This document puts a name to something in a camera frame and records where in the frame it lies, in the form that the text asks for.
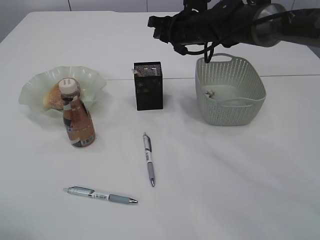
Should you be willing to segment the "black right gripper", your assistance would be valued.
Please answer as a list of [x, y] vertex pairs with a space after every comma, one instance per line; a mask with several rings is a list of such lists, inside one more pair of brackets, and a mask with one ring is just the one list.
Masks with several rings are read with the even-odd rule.
[[183, 5], [174, 16], [151, 16], [147, 23], [155, 39], [170, 43], [179, 54], [191, 54], [188, 45], [222, 40], [233, 31], [232, 20], [240, 9], [239, 0], [221, 0], [210, 9], [207, 0], [185, 0]]

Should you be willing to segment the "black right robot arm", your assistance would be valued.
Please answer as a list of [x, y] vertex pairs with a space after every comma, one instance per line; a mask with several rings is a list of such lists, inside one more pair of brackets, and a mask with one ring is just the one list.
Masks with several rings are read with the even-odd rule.
[[207, 8], [206, 0], [185, 0], [174, 16], [151, 16], [153, 37], [170, 43], [180, 55], [210, 54], [215, 47], [248, 44], [264, 48], [280, 41], [320, 46], [320, 10], [286, 10], [269, 0], [221, 0]]

